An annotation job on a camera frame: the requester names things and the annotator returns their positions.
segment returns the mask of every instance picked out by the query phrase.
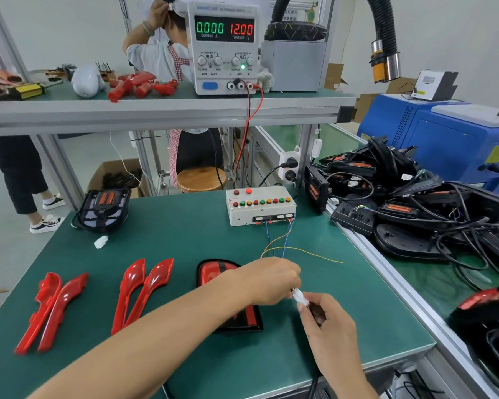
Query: control box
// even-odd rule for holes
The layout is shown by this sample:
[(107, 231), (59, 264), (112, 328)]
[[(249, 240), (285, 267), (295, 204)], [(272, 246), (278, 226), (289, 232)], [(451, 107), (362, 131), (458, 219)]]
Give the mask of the control box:
[(296, 203), (284, 186), (226, 190), (226, 202), (232, 227), (288, 221), (296, 215)]
[(190, 70), (198, 95), (246, 95), (257, 80), (259, 8), (219, 2), (187, 4)]

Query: blue power button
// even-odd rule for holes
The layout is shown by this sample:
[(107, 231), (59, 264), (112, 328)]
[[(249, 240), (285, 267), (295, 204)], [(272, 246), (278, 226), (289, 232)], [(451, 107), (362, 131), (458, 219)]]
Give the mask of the blue power button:
[(215, 89), (218, 89), (218, 83), (214, 81), (203, 82), (202, 88), (207, 91), (214, 91)]

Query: blue wire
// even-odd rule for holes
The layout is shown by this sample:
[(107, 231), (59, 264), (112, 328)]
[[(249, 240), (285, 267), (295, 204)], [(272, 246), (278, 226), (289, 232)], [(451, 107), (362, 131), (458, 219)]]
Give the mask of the blue wire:
[(285, 257), (285, 251), (286, 251), (286, 242), (288, 242), (288, 236), (290, 235), (290, 231), (292, 231), (292, 226), (294, 225), (294, 221), (296, 221), (296, 217), (292, 219), (292, 222), (290, 223), (290, 229), (288, 230), (288, 234), (286, 235), (285, 238), (285, 245), (283, 246), (283, 255), (281, 257)]
[[(268, 221), (266, 221), (266, 235), (268, 236), (268, 243), (270, 243), (270, 234), (268, 234)], [(272, 254), (275, 256), (276, 253), (274, 250), (272, 250)]]

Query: checkered apron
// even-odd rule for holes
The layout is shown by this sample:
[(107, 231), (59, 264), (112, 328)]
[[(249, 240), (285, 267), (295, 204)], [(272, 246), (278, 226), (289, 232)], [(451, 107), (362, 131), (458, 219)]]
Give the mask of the checkered apron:
[[(174, 59), (175, 74), (178, 77), (178, 81), (183, 81), (183, 73), (181, 72), (181, 66), (190, 66), (190, 61), (187, 58), (181, 58), (175, 52), (172, 43), (168, 44), (168, 50)], [(178, 186), (178, 174), (175, 172), (175, 166), (178, 161), (178, 148), (179, 148), (179, 136), (181, 135), (181, 129), (170, 130), (170, 144), (168, 151), (170, 153), (170, 180), (173, 186)]]

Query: white shirt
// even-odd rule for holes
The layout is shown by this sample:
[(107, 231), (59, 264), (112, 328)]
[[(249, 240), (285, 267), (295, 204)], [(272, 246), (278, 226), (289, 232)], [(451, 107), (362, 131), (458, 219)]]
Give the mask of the white shirt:
[[(190, 60), (188, 49), (181, 44), (173, 44), (176, 54), (180, 58)], [(128, 60), (137, 70), (147, 71), (154, 74), (160, 82), (170, 82), (177, 79), (175, 63), (172, 54), (168, 50), (168, 42), (155, 42), (146, 45), (131, 45), (126, 50)], [(184, 81), (192, 81), (190, 66), (181, 66)], [(208, 129), (184, 129), (188, 133), (204, 133)]]

